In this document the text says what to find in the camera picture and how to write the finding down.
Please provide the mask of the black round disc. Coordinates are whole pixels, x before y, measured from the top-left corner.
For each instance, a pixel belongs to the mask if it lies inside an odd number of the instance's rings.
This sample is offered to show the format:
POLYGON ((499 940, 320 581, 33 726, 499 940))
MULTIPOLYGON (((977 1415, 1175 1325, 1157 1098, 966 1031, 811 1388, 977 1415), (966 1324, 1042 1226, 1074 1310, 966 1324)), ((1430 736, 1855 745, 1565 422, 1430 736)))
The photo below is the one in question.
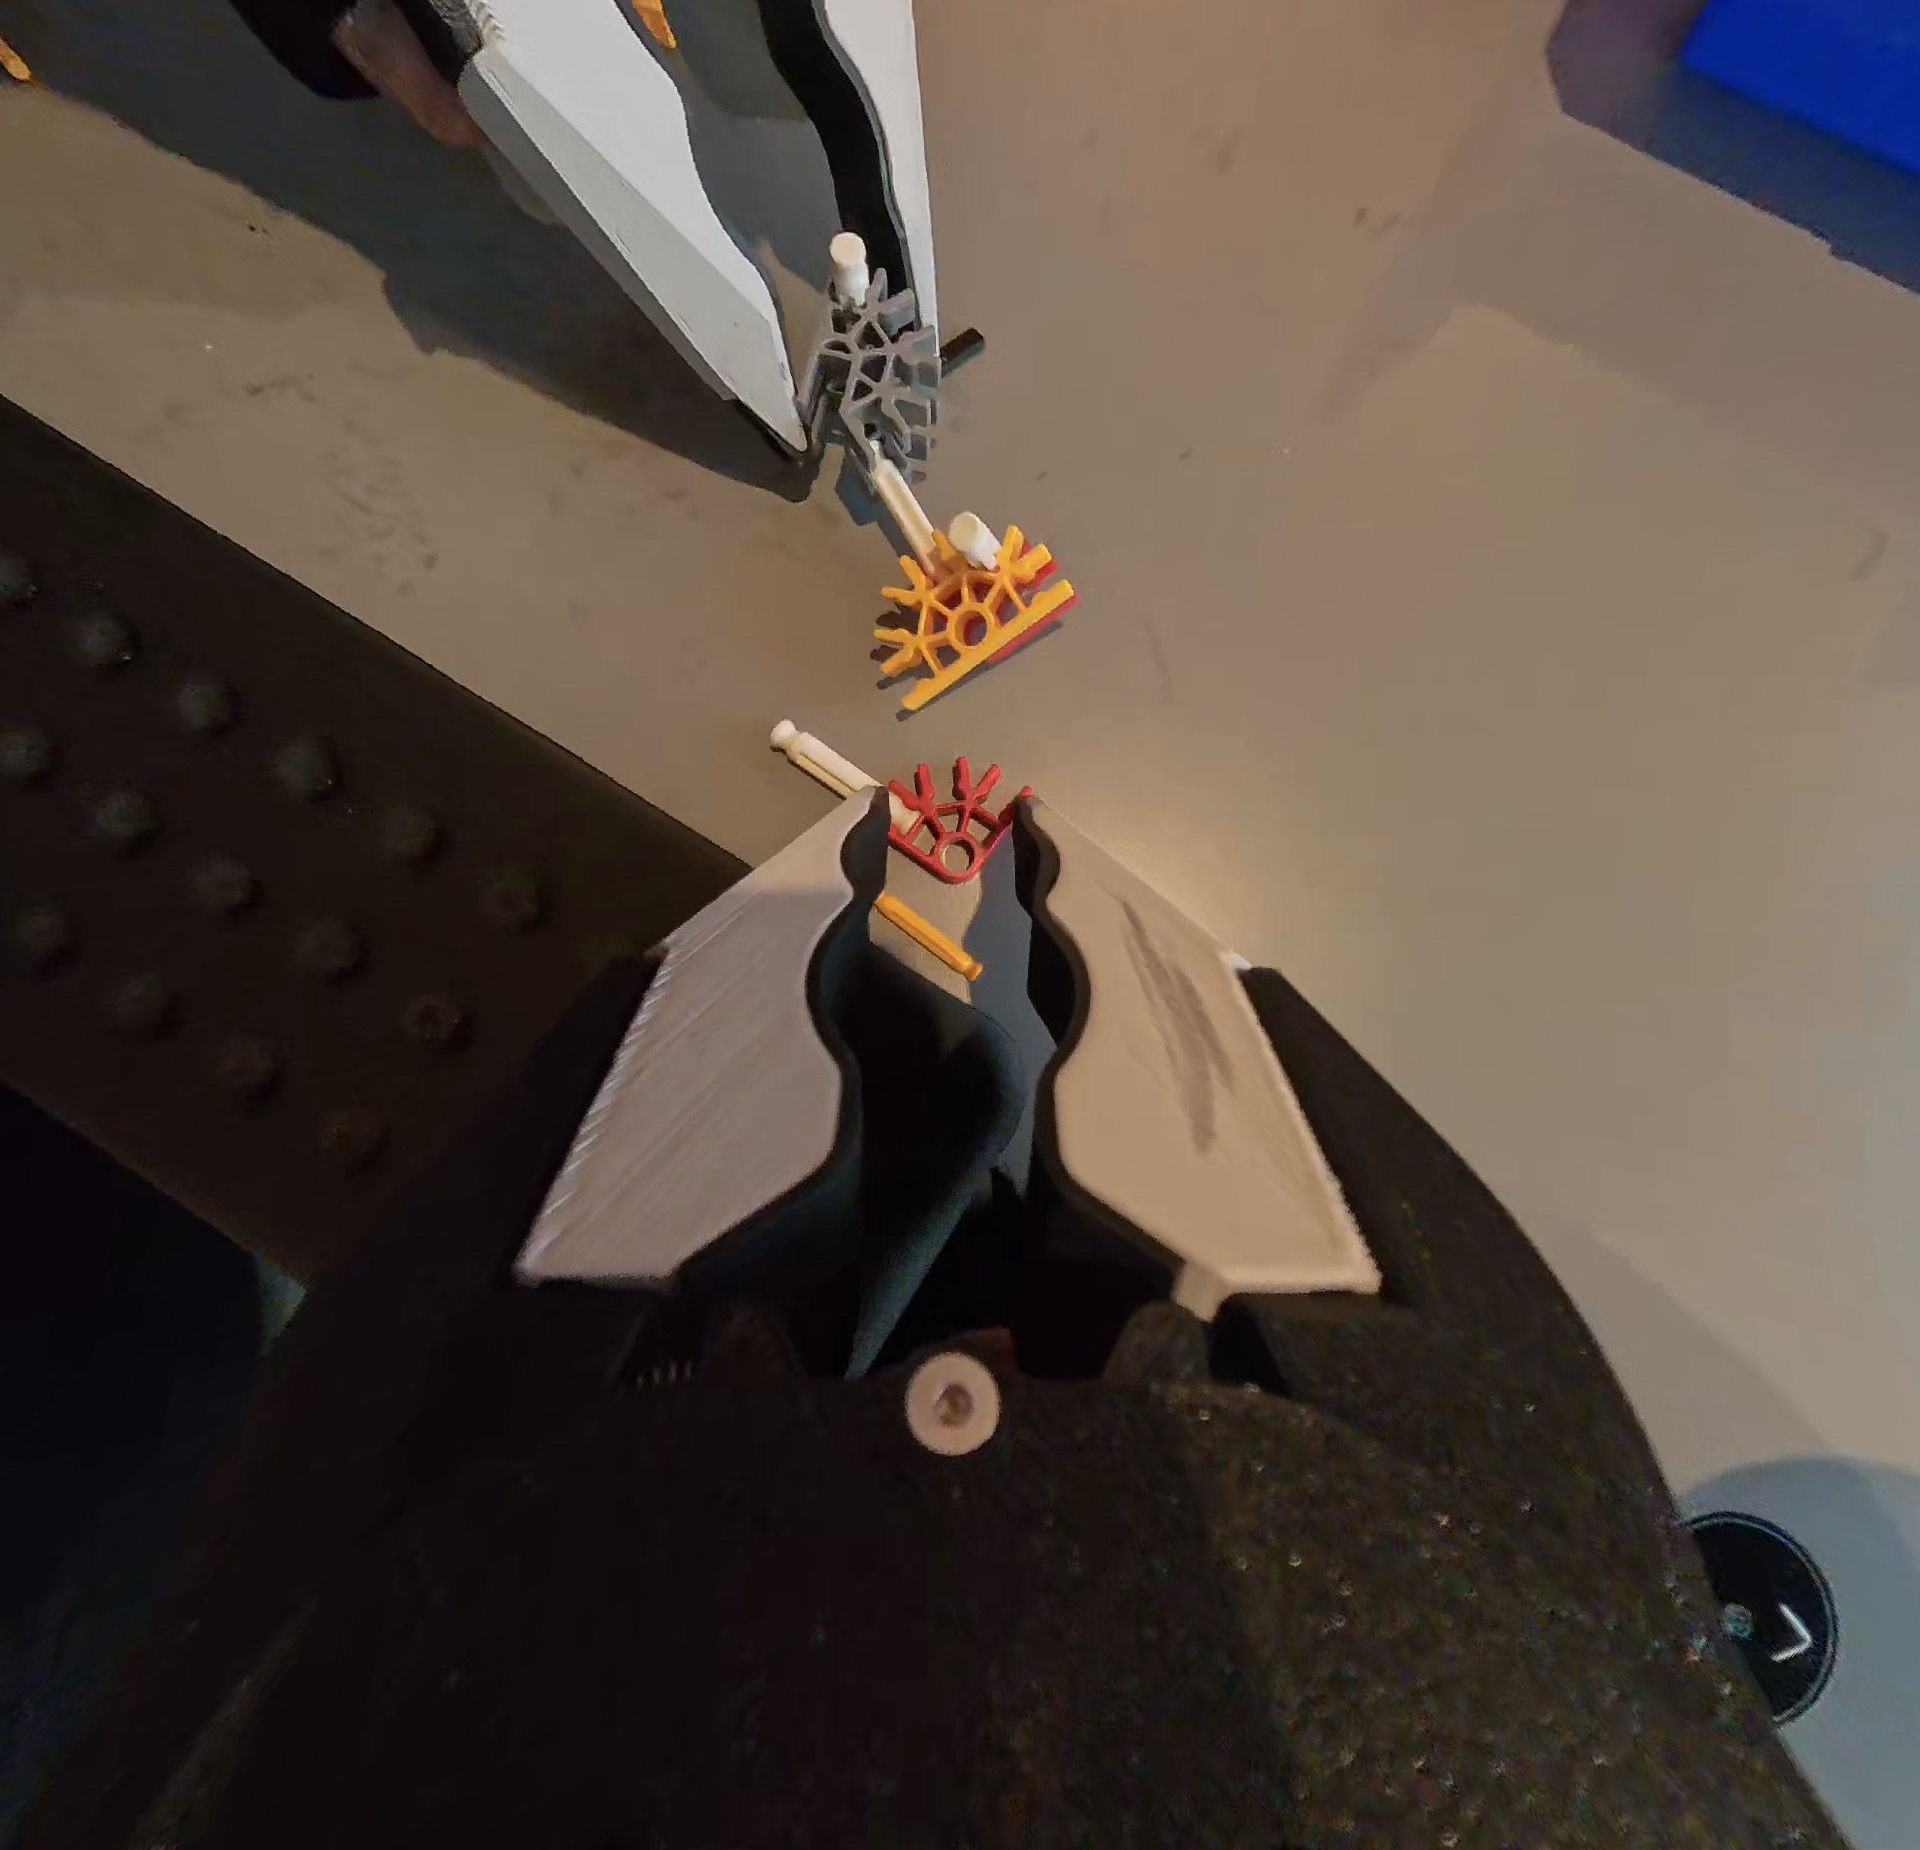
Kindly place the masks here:
POLYGON ((1801 1719, 1837 1670, 1834 1589, 1810 1551, 1773 1520, 1714 1510, 1689 1521, 1717 1625, 1776 1724, 1801 1719))

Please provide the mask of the red and yellow connector assembly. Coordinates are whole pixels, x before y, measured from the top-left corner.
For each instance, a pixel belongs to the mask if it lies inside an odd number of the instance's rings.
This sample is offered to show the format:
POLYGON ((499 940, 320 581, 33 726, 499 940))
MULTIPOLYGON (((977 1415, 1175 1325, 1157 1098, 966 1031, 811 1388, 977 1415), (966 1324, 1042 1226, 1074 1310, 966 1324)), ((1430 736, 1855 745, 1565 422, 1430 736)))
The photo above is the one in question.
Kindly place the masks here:
POLYGON ((801 730, 790 718, 785 718, 773 726, 770 749, 806 778, 819 781, 839 798, 853 798, 876 789, 883 790, 883 784, 872 776, 830 745, 822 743, 815 734, 801 730))
POLYGON ((901 554, 901 581, 881 596, 890 620, 875 627, 878 674, 896 685, 904 716, 1008 661, 1079 601, 1043 542, 971 511, 901 554))

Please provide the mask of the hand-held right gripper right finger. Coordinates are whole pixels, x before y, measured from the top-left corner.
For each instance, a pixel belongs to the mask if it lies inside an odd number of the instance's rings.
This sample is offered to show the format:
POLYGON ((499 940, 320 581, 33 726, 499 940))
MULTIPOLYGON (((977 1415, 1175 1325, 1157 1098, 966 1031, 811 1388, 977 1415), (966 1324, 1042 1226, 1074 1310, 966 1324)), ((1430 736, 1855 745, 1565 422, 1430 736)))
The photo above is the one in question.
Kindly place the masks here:
POLYGON ((1380 1268, 1246 987, 1253 964, 1043 798, 1015 813, 1029 991, 1055 1038, 1037 1157, 1074 1207, 1237 1294, 1380 1291, 1380 1268))

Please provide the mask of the blue plastic bin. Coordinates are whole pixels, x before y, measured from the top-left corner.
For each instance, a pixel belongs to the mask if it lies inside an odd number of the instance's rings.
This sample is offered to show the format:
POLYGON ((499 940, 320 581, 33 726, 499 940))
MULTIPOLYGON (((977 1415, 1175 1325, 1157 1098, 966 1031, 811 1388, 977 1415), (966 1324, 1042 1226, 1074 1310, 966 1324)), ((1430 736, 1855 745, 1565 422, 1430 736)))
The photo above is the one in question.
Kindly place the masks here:
POLYGON ((1918 0, 1710 0, 1678 60, 1757 106, 1918 169, 1918 0))

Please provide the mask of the person's left hand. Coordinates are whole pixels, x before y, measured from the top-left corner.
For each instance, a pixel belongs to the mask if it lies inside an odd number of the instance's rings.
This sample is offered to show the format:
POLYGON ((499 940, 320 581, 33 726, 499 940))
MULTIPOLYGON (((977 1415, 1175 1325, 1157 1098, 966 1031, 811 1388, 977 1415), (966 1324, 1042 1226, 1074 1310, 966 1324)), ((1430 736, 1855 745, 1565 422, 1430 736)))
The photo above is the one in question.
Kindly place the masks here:
POLYGON ((482 142, 459 87, 430 58, 399 0, 358 0, 331 31, 335 50, 377 94, 449 149, 482 142))

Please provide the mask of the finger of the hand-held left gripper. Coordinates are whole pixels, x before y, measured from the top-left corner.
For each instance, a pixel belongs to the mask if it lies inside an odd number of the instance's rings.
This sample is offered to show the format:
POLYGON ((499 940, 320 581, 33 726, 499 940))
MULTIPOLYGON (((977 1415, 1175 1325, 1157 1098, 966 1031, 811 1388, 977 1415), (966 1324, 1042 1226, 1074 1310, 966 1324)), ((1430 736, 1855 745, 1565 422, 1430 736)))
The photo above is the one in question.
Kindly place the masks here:
POLYGON ((493 149, 723 398, 811 438, 775 296, 699 173, 685 102, 627 0, 463 0, 459 93, 493 149))
POLYGON ((838 232, 938 326, 914 0, 756 0, 785 83, 824 147, 838 232))

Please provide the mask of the black dimpled pad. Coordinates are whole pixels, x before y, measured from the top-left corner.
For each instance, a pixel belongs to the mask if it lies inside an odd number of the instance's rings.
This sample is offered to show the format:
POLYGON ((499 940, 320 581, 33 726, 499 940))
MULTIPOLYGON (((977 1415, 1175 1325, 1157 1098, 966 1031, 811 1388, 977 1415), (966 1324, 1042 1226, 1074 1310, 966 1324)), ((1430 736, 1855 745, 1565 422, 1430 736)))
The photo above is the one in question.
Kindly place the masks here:
POLYGON ((4 1081, 303 1279, 744 864, 13 400, 4 1081))

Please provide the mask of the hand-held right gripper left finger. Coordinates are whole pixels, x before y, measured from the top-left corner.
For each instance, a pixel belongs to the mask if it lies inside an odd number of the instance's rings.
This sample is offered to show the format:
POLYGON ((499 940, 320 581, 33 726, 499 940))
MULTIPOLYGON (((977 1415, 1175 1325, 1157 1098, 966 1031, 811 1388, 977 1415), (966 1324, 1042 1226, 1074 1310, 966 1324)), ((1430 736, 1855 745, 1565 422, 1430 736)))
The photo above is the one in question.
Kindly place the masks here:
POLYGON ((859 1148, 828 982, 867 943, 890 817, 850 794, 674 928, 515 1255, 528 1287, 664 1287, 859 1148))

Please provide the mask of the grey toy connector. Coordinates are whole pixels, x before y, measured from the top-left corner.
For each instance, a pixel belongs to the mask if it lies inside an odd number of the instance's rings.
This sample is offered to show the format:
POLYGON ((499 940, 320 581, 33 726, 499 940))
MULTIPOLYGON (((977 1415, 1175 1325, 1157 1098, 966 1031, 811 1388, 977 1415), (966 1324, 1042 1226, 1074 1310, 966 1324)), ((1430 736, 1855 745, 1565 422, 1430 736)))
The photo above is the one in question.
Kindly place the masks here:
POLYGON ((923 321, 909 287, 895 293, 888 270, 872 270, 862 302, 828 296, 800 395, 811 450, 855 450, 862 438, 919 484, 936 440, 941 384, 938 331, 923 321))

